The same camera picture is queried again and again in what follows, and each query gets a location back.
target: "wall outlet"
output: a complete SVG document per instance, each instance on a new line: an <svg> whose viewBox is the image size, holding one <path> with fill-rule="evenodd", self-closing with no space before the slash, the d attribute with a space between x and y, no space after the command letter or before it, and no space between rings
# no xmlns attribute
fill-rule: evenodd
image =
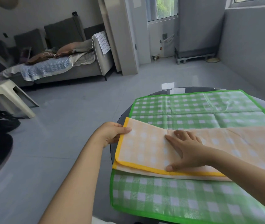
<svg viewBox="0 0 265 224"><path fill-rule="evenodd" d="M163 34L163 40L167 39L168 38L168 34Z"/></svg>

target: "white grid cloth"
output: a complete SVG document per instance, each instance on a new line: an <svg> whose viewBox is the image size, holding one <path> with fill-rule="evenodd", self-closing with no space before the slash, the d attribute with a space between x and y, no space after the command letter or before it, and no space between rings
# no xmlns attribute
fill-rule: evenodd
<svg viewBox="0 0 265 224"><path fill-rule="evenodd" d="M111 50L111 47L108 42L107 34L105 31L98 32L94 34L93 36L97 38L103 55L105 55L108 51Z"/></svg>

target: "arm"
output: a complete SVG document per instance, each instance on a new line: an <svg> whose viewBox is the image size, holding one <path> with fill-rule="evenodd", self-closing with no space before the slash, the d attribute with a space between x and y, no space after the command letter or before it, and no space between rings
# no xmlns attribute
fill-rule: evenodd
<svg viewBox="0 0 265 224"><path fill-rule="evenodd" d="M130 131L120 124L107 122L92 134L39 224L91 223L102 149L108 143L117 142L119 134Z"/></svg>
<svg viewBox="0 0 265 224"><path fill-rule="evenodd" d="M222 150L204 146L191 132L175 131L166 139L182 160L166 167L175 171L187 167L212 166L243 188L265 206L265 170L244 162Z"/></svg>

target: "forearm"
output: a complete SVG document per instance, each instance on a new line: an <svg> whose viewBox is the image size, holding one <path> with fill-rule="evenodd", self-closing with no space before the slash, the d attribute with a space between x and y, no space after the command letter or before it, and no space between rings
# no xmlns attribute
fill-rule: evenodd
<svg viewBox="0 0 265 224"><path fill-rule="evenodd" d="M212 150L209 164L265 206L265 170L221 150Z"/></svg>
<svg viewBox="0 0 265 224"><path fill-rule="evenodd" d="M40 224L91 223L102 149L92 137L88 140Z"/></svg>

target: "plastic stool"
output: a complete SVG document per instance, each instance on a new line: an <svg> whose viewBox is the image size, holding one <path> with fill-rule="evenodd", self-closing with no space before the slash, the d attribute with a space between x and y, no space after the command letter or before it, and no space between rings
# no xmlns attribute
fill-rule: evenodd
<svg viewBox="0 0 265 224"><path fill-rule="evenodd" d="M18 87L14 82L12 82L10 79L4 80L0 82L0 94L3 94L5 97L7 97L12 103L15 104L19 109L21 109L22 112L24 112L29 118L35 117L34 112L25 104L25 102L22 101L22 99L15 93L13 89L16 89L17 91L21 92L27 100L29 100L32 104L34 104L36 107L39 105L32 100L20 87ZM13 114L13 110L10 108L9 104L5 102L4 99L0 97L0 103L7 109L7 111L11 114Z"/></svg>

